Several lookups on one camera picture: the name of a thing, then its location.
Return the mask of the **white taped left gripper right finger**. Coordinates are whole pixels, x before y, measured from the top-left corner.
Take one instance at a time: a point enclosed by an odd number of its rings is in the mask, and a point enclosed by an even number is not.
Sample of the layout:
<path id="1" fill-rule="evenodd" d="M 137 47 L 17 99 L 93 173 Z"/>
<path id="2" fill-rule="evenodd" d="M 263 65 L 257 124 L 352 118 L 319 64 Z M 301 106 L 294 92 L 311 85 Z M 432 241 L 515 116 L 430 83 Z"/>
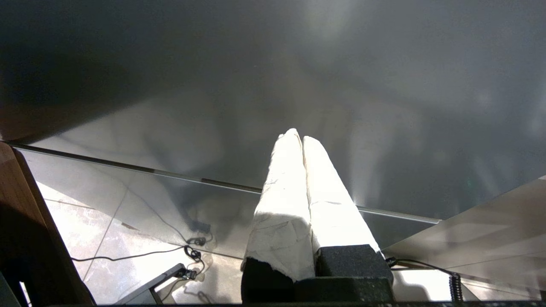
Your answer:
<path id="1" fill-rule="evenodd" d="M 316 276 L 366 278 L 392 287 L 392 271 L 324 146 L 305 136 L 303 154 Z"/>

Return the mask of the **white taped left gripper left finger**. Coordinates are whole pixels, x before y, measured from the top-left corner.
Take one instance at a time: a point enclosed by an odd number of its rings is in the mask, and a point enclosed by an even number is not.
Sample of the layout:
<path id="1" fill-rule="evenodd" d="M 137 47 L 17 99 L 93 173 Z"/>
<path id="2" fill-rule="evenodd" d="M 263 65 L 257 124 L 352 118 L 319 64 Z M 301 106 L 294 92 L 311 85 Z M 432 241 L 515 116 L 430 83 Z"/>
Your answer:
<path id="1" fill-rule="evenodd" d="M 241 265 L 243 303 L 290 302 L 299 281 L 315 276 L 302 140 L 279 135 L 254 211 Z"/>

